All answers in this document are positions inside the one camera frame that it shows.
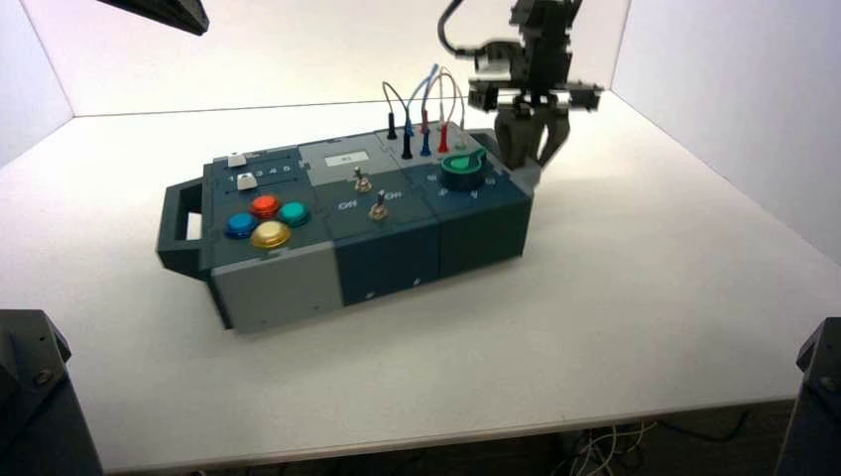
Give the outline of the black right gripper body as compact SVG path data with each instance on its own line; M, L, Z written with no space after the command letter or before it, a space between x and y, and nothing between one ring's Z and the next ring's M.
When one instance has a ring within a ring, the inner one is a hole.
M500 69L509 77L472 79L468 104L485 112L496 110L500 91L517 90L517 99L533 107L549 104L556 93L566 92L568 108L597 109L603 88L568 79L570 30L581 5L580 1L516 2L510 24L518 28L522 38L488 41L472 55L476 71Z

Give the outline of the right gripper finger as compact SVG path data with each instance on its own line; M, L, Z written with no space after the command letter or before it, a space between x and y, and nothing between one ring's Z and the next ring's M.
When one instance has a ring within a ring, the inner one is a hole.
M543 125L531 110L500 109L494 124L501 159L510 170L537 162Z
M540 164L547 165L566 141L569 131L567 110L546 110L544 114L546 141L540 154Z

